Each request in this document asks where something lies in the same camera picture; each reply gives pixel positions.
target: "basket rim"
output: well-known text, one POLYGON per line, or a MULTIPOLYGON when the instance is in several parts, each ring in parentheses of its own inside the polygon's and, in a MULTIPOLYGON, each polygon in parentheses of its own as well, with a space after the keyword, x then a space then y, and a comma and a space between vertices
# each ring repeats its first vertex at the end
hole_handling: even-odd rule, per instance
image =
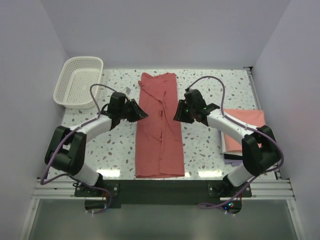
MULTIPOLYGON (((103 69, 104 69, 104 62, 101 60, 101 58, 99 57, 96 57, 96 56, 74 56, 74 57, 71 57, 69 58, 67 61, 65 61, 65 63, 63 64, 62 66, 62 69, 61 69, 61 72, 60 72, 60 75, 59 75, 59 78, 58 78, 58 81, 55 85, 55 88, 54 88, 54 91, 53 91, 53 100, 59 104, 59 105, 63 105, 63 106, 84 106, 84 105, 88 105, 88 104, 91 104, 94 100, 91 99, 90 101, 87 101, 87 102, 82 102, 82 103, 68 103, 68 102, 63 102, 63 101, 60 101, 56 98, 57 96, 57 93, 58 93, 58 84, 60 83, 64 73, 65 73, 65 69, 67 68, 67 66, 72 62, 72 61, 75 61, 75 60, 81 60, 81 59, 91 59, 91 60, 98 60, 100 63, 101 63, 101 68, 100 68, 100 74, 99 74, 99 80, 98 82, 96 82, 97 84, 100 84, 101 81, 102 81, 102 73, 103 73, 103 69)), ((99 87, 96 88, 96 90, 93 92, 93 96, 94 97, 97 97, 98 95, 98 91, 99 91, 99 87)))

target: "white basket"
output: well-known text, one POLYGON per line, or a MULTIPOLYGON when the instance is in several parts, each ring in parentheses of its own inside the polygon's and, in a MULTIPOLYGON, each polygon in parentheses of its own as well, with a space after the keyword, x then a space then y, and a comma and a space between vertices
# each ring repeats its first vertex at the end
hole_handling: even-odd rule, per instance
MULTIPOLYGON (((77 56, 67 60, 56 83, 53 99, 68 109, 89 109, 95 105, 90 95, 90 86, 100 84, 104 63, 98 57, 77 56)), ((99 87, 92 88, 98 97, 99 87)))

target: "tabletop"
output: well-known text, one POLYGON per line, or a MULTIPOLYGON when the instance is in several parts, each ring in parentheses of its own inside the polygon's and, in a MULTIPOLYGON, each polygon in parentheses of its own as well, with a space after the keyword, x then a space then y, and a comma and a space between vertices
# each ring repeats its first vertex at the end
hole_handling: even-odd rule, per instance
MULTIPOLYGON (((129 97, 139 102, 140 87, 138 81, 142 73, 157 76, 175 73, 178 100, 183 99, 185 88, 202 76, 215 76, 225 85, 225 109, 256 109, 252 86, 246 70, 214 69, 104 69, 102 84, 125 92, 129 88, 129 97)), ((203 79, 193 86, 198 89, 207 104, 221 104, 222 87, 214 79, 203 79)), ((109 102, 112 92, 101 87, 97 102, 99 106, 109 102)), ((62 125, 71 127, 91 119, 97 114, 96 107, 90 109, 66 109, 62 125)), ((85 163, 101 173, 104 179, 134 180, 135 178, 135 141, 136 124, 122 120, 113 130, 100 134, 86 145, 85 163)), ((181 123, 184 177, 161 178, 168 180, 221 180, 235 169, 225 164, 222 155, 221 137, 218 130, 201 123, 181 123)), ((62 172, 50 168, 48 178, 62 172)), ((273 172, 259 176, 262 180, 276 179, 273 172)))

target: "white wall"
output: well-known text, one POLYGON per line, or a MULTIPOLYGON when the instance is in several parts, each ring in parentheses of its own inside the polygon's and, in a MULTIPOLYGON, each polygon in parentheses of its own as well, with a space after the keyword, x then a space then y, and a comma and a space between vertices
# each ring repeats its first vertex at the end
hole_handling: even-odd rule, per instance
POLYGON ((291 0, 253 68, 308 239, 320 239, 320 1, 291 0))
POLYGON ((41 0, 69 56, 107 68, 253 66, 290 0, 41 0))
POLYGON ((52 98, 67 55, 39 0, 0 1, 0 239, 19 237, 63 110, 52 98))

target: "cable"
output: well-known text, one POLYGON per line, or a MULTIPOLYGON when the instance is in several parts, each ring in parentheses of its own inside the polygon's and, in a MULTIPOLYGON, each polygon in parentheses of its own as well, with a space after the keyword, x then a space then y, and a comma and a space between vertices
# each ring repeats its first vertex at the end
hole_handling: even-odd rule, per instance
MULTIPOLYGON (((41 179, 40 179, 40 184, 41 184, 41 185, 46 185, 46 184, 48 184, 48 183, 50 183, 50 182, 52 182, 52 181, 54 181, 54 180, 56 180, 56 179, 58 179, 58 178, 60 178, 60 177, 63 177, 63 176, 68 176, 68 177, 70 177, 71 179, 79 182, 79 180, 75 179, 74 177, 72 177, 72 176, 71 176, 70 174, 68 174, 68 173, 59 174, 58 176, 55 176, 55 177, 53 177, 53 178, 51 178, 51 179, 49 179, 49 180, 47 180, 47 181, 45 181, 45 178, 48 176, 49 169, 50 169, 51 165, 53 164, 53 162, 54 162, 54 160, 55 160, 58 152, 60 151, 60 149, 61 149, 62 146, 64 145, 65 141, 66 141, 72 134, 74 134, 76 131, 78 131, 78 130, 81 129, 82 127, 84 127, 84 126, 86 126, 86 125, 88 125, 88 124, 90 124, 90 123, 93 123, 94 121, 96 121, 96 120, 98 120, 98 119, 100 118, 101 110, 100 110, 100 107, 99 107, 99 105, 98 105, 98 102, 97 102, 97 100, 96 100, 96 98, 95 98, 95 96, 94 96, 94 94, 93 94, 93 92, 92 92, 92 88, 93 88, 94 86, 105 87, 105 88, 110 89, 110 90, 112 90, 112 91, 114 91, 114 92, 117 92, 117 91, 114 90, 113 88, 111 88, 111 87, 109 87, 109 86, 106 86, 106 85, 103 85, 103 84, 98 84, 98 83, 96 83, 96 84, 93 84, 93 85, 90 86, 90 89, 89 89, 89 90, 90 90, 90 96, 91 96, 91 98, 92 98, 92 100, 93 100, 93 102, 94 102, 94 104, 95 104, 95 106, 96 106, 96 108, 97 108, 97 110, 98 110, 97 117, 96 117, 96 118, 93 118, 93 119, 91 119, 91 120, 88 120, 88 121, 86 121, 86 122, 84 122, 84 123, 82 123, 80 126, 76 127, 76 128, 73 129, 72 131, 70 131, 70 132, 61 140, 61 142, 58 144, 58 146, 57 146, 56 149, 54 150, 54 152, 53 152, 53 154, 52 154, 52 156, 51 156, 48 164, 46 165, 46 168, 45 168, 45 170, 44 170, 44 173, 43 173, 43 175, 42 175, 42 177, 41 177, 41 179)), ((106 192, 106 193, 109 195, 109 203, 105 206, 105 208, 104 208, 104 209, 101 209, 101 210, 99 210, 99 211, 97 211, 97 212, 93 212, 93 214, 98 214, 98 213, 104 212, 104 211, 110 206, 110 204, 111 204, 112 197, 111 197, 110 192, 109 192, 107 189, 105 189, 105 188, 90 186, 90 185, 88 185, 88 184, 86 184, 86 183, 84 183, 84 182, 82 182, 82 184, 83 184, 84 186, 88 187, 88 188, 91 188, 91 189, 96 189, 96 190, 104 191, 104 192, 106 192)))
MULTIPOLYGON (((251 127, 246 127, 245 125, 243 125, 242 123, 230 118, 228 115, 225 114, 225 111, 224 111, 224 102, 225 102, 225 95, 226 95, 226 87, 224 85, 224 83, 217 77, 215 76, 202 76, 200 78, 198 78, 197 80, 195 80, 187 89, 186 91, 188 92, 190 90, 190 88, 196 84, 198 81, 200 81, 201 79, 206 79, 206 78, 209 78, 209 79, 215 79, 217 80, 221 85, 222 85, 222 98, 221 98, 221 113, 222 115, 228 119, 229 121, 233 122, 234 124, 242 127, 242 128, 245 128, 245 129, 248 129, 250 131, 253 131, 255 133, 258 133, 259 135, 261 136, 264 136, 265 138, 267 138, 270 142, 272 142, 275 147, 278 149, 279 153, 280 153, 280 163, 278 164, 278 166, 272 168, 272 169, 269 169, 269 170, 266 170, 264 173, 269 173, 269 172, 272 172, 272 171, 275 171, 279 168, 282 167, 282 165, 284 164, 284 161, 285 161, 285 156, 284 156, 284 152, 282 151, 281 147, 279 146, 279 144, 274 140, 272 139, 270 136, 266 135, 264 132, 261 132, 259 131, 258 129, 254 129, 254 128, 251 128, 251 127)), ((218 205, 214 205, 212 203, 208 203, 208 202, 203 202, 203 203, 199 203, 198 204, 198 208, 200 209, 215 209, 215 208, 220 208, 222 207, 223 205, 226 205, 228 203, 230 203, 233 199, 235 199, 236 197, 238 197, 240 194, 242 194, 245 189, 255 180, 257 179, 258 176, 254 176, 253 178, 251 178, 234 196, 232 196, 229 200, 227 201, 224 201, 218 205)))

